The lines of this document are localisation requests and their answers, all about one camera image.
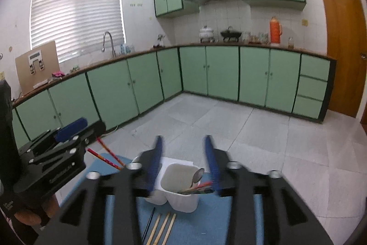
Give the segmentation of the orange thermos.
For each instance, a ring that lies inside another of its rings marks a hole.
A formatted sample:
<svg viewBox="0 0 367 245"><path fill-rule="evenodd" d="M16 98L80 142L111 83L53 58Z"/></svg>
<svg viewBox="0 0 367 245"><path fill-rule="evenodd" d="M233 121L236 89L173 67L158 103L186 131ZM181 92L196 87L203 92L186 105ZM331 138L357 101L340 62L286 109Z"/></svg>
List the orange thermos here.
<svg viewBox="0 0 367 245"><path fill-rule="evenodd" d="M282 25L276 16L273 16L269 22L270 28L270 42L272 44L280 44L281 43L281 35L282 35Z"/></svg>

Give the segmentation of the wooden door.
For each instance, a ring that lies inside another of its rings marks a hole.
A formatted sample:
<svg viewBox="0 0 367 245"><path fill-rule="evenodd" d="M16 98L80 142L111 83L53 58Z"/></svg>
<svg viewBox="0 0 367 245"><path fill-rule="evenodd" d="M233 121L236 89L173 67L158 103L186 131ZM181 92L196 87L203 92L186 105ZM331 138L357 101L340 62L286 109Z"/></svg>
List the wooden door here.
<svg viewBox="0 0 367 245"><path fill-rule="evenodd" d="M361 0L323 0L327 55L336 60L328 108L357 116L366 80L366 20Z"/></svg>

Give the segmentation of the black-tipped chopstick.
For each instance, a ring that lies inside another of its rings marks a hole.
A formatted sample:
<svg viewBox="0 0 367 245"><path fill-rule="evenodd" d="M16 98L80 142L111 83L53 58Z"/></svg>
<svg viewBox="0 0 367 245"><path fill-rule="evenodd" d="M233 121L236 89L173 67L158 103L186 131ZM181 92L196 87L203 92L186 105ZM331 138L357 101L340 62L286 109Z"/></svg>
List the black-tipped chopstick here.
<svg viewBox="0 0 367 245"><path fill-rule="evenodd" d="M151 214L150 214L150 217L148 219L148 222L146 224L146 227L145 227L145 230L144 230L144 233L143 233L143 236L142 236L142 244L144 244L144 241L146 239L146 236L147 236L147 233L148 233L148 230L149 230L149 227L150 227L150 224L152 222L152 219L154 217L154 214L155 214L155 211L156 211L156 208L153 207L152 211L151 211Z"/></svg>

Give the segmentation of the green lower kitchen cabinets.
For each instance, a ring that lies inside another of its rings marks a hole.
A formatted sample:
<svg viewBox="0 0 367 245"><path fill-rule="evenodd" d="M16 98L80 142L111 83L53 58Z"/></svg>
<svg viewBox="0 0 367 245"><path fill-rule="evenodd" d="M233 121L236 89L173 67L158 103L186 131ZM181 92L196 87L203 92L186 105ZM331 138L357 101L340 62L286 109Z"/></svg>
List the green lower kitchen cabinets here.
<svg viewBox="0 0 367 245"><path fill-rule="evenodd" d="M114 129L182 92L321 122L336 61L303 50L191 45L115 58L71 73L16 101L18 146L86 118Z"/></svg>

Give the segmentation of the cardboard box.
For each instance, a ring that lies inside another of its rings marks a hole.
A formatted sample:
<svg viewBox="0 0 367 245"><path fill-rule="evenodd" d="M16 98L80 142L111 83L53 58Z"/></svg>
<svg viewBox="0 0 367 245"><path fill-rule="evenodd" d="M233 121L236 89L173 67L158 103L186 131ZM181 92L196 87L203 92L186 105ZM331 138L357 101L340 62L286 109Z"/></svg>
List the cardboard box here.
<svg viewBox="0 0 367 245"><path fill-rule="evenodd" d="M23 95L47 82L60 71L55 41L33 48L15 59L17 76Z"/></svg>

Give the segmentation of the metal spoon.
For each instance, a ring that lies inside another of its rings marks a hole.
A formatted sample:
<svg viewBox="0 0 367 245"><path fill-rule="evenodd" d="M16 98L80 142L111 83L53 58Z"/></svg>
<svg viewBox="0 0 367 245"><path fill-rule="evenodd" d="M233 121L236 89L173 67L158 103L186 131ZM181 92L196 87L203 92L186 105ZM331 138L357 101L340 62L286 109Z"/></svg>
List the metal spoon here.
<svg viewBox="0 0 367 245"><path fill-rule="evenodd" d="M203 174L205 173L204 168L199 168L192 177L192 181L191 181L191 186L189 187L189 189L194 188L195 186L197 186L197 184L200 182L200 180L202 179Z"/></svg>

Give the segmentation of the white pot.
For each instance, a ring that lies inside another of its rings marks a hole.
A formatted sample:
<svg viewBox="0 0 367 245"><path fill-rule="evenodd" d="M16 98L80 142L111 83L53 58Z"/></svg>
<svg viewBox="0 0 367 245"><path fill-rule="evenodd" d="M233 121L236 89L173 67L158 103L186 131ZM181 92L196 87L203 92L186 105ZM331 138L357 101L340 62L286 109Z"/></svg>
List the white pot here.
<svg viewBox="0 0 367 245"><path fill-rule="evenodd" d="M208 27L207 25L203 26L199 32L199 40L200 40L200 43L214 42L215 41L214 30Z"/></svg>

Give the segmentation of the plain wooden chopstick three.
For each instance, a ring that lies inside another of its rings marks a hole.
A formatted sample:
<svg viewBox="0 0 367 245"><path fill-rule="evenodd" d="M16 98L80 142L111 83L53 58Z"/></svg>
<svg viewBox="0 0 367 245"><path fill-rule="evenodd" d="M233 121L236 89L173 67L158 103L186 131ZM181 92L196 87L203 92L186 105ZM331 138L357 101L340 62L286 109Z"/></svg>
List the plain wooden chopstick three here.
<svg viewBox="0 0 367 245"><path fill-rule="evenodd" d="M168 227L168 229L167 229L167 232L166 232L166 234L165 234L165 237L164 237L164 240L163 240L162 245L166 245L166 244L167 244L167 241L168 241L168 238L169 238L169 236L170 236L170 232L171 232L171 230L172 230L172 227L173 227L173 225L174 225L174 222L175 222L176 217L177 217L177 214L176 214L176 213L174 213L174 214L173 214L173 216L172 216L172 218L171 218L171 221L170 221L169 227Z"/></svg>

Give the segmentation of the white two-compartment utensil holder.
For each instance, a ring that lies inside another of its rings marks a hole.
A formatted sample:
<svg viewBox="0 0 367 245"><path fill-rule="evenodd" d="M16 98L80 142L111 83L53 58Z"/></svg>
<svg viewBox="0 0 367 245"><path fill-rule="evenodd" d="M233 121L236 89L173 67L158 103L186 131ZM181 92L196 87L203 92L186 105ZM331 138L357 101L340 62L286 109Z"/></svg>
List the white two-compartment utensil holder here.
<svg viewBox="0 0 367 245"><path fill-rule="evenodd" d="M198 206L198 195L178 192L188 189L192 177L199 168L193 162L163 157L153 192L145 200L153 205L168 203L175 211L192 213Z"/></svg>

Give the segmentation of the plain wooden chopstick two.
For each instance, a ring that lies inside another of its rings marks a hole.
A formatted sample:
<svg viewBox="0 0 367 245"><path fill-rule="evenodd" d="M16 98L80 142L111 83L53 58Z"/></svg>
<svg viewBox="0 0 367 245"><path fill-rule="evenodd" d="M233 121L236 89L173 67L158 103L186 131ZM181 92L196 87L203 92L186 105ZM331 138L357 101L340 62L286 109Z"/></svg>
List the plain wooden chopstick two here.
<svg viewBox="0 0 367 245"><path fill-rule="evenodd" d="M154 240L153 245L158 245L159 244L160 238L161 238L161 236L162 236L162 234L164 232L164 229L165 229L165 226L166 226L166 224L167 224L167 222L169 220L169 217L170 217L170 212L167 213L167 215L165 217L165 220L164 220L164 222L163 222L163 224L161 226L161 229L159 230L158 235L157 235L156 239Z"/></svg>

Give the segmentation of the blue table mat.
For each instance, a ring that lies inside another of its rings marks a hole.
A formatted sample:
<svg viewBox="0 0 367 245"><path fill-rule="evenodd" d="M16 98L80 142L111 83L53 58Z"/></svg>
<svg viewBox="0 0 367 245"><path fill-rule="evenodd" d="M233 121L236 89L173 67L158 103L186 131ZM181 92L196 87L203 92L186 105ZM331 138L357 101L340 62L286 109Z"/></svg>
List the blue table mat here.
<svg viewBox="0 0 367 245"><path fill-rule="evenodd" d="M84 180L86 174L90 171L98 172L101 175L109 175L116 173L118 170L104 163L100 159L93 158L92 155L87 153L86 169L81 174L77 175L72 181L64 186L60 193L60 205L63 205L68 197L77 189L79 184ZM177 214L174 225L170 232L167 244L226 244L226 237L228 231L228 221L231 211L231 198L219 197L216 193L199 195L197 209L192 213L183 213L174 211L172 207L166 203L162 206L153 205L148 203L145 198L137 198L137 212L139 215L139 226L141 229L141 235L143 236L146 224L150 217L153 207L156 208L154 217L150 224L144 244L146 244L150 232L156 222L157 216L160 213L161 219L157 227L157 231L152 240L152 244L161 229L161 226L165 220L168 212L170 212L170 218L165 226L164 232L160 238L159 244L163 243L165 234L169 227L171 218L174 213ZM262 214L262 199L260 195L254 195L255 213L256 213L256 244L264 244L264 216ZM114 211L114 197L108 197L106 206L106 219L105 224L105 243L112 244L112 216Z"/></svg>

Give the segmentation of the pink cloth on counter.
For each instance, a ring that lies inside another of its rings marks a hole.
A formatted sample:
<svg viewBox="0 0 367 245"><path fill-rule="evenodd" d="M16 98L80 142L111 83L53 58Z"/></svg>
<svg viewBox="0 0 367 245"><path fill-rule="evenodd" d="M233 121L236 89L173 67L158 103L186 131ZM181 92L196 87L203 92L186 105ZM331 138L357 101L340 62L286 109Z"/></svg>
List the pink cloth on counter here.
<svg viewBox="0 0 367 245"><path fill-rule="evenodd" d="M62 78L62 77L64 77L65 76L65 73L64 72L62 72L62 71L57 71L57 72L53 72L52 73L52 77L53 78Z"/></svg>

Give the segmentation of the glass jars on counter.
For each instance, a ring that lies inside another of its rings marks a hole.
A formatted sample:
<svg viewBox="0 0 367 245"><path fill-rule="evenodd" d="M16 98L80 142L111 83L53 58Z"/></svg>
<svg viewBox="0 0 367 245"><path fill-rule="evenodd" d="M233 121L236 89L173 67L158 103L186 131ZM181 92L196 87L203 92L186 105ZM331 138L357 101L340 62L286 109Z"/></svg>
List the glass jars on counter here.
<svg viewBox="0 0 367 245"><path fill-rule="evenodd" d="M294 49L294 45L282 45L280 43L271 43L271 37L269 33L260 32L257 35L251 32L245 32L243 42L249 45L271 46L271 47L284 47L288 49Z"/></svg>

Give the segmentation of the window blinds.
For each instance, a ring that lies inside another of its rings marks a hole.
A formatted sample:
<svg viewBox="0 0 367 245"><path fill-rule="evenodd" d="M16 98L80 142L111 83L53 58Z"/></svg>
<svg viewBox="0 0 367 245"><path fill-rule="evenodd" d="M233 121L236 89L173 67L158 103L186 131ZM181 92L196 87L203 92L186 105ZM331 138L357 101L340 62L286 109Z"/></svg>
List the window blinds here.
<svg viewBox="0 0 367 245"><path fill-rule="evenodd" d="M31 0L31 47L51 41L59 62L123 44L122 0Z"/></svg>

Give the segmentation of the red-topped wooden chopstick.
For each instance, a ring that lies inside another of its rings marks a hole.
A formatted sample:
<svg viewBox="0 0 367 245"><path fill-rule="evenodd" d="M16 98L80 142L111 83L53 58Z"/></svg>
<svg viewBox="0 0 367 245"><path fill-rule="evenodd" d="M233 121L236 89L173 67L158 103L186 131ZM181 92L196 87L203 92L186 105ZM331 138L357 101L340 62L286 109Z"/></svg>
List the red-topped wooden chopstick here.
<svg viewBox="0 0 367 245"><path fill-rule="evenodd" d="M103 161L104 163L108 164L109 166L117 169L117 170L121 170L122 168L118 165L116 165L115 163L111 162L110 160L104 158L102 155L99 155L97 152L95 152L94 150L87 148L86 149L87 152L89 152L91 155L93 155L94 157L100 159L101 161Z"/></svg>

